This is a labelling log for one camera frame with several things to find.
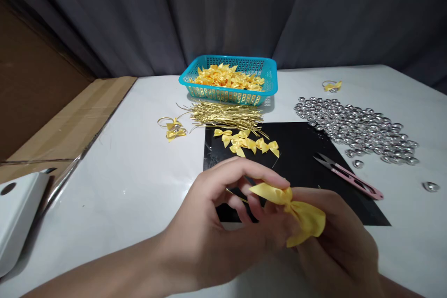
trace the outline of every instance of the forearm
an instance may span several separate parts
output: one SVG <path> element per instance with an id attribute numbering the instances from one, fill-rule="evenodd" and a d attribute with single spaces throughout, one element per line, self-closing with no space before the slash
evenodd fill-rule
<path id="1" fill-rule="evenodd" d="M 382 275 L 380 275 L 380 284 L 386 298 L 424 298 Z"/>
<path id="2" fill-rule="evenodd" d="M 66 298 L 165 297 L 160 236 L 81 265 L 24 296 Z"/>

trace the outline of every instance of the teal plastic basket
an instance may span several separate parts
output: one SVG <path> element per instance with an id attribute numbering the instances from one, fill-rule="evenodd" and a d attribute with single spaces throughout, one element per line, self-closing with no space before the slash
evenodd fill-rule
<path id="1" fill-rule="evenodd" d="M 222 88 L 190 82 L 191 79 L 194 80 L 199 75 L 198 67 L 209 68 L 211 65 L 219 65 L 220 63 L 229 64 L 231 67 L 237 65 L 237 71 L 242 71 L 247 75 L 255 73 L 256 76 L 264 78 L 264 92 Z M 186 86 L 193 97 L 234 102 L 240 105 L 259 106 L 268 96 L 274 95 L 278 91 L 276 62 L 271 58 L 202 55 L 194 59 L 178 81 Z"/>

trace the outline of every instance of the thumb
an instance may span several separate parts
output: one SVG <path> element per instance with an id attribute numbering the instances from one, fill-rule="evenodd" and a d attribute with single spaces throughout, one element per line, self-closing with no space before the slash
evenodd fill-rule
<path id="1" fill-rule="evenodd" d="M 285 247 L 286 240 L 298 234 L 300 227 L 296 219 L 287 213 L 266 216 L 259 223 L 229 232 L 237 254 L 241 254 L 236 267 L 239 273 L 252 266 L 260 258 Z"/>

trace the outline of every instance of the curtain fold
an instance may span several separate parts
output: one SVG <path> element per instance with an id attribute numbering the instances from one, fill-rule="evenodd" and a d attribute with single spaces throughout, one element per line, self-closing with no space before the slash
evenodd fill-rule
<path id="1" fill-rule="evenodd" d="M 447 0 L 24 0 L 98 77 L 201 54 L 278 68 L 385 64 L 447 93 Z"/>

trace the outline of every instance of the hand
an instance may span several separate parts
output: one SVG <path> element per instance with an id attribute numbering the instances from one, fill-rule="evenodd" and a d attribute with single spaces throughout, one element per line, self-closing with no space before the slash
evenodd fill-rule
<path id="1" fill-rule="evenodd" d="M 167 280 L 161 286 L 169 289 L 164 295 L 226 283 L 261 257 L 284 247 L 287 238 L 297 232 L 292 216 L 264 212 L 258 197 L 248 191 L 251 185 L 244 176 L 280 189 L 290 186 L 269 168 L 239 157 L 201 173 L 169 226 L 157 236 Z M 226 191 L 234 187 L 247 195 L 259 223 L 251 223 L 241 199 Z M 216 206 L 222 203 L 237 210 L 244 228 L 226 231 L 222 227 L 216 213 Z"/>
<path id="2" fill-rule="evenodd" d="M 323 297 L 384 297 L 372 236 L 353 210 L 335 192 L 293 188 L 293 200 L 326 213 L 323 234 L 298 246 L 306 277 Z"/>

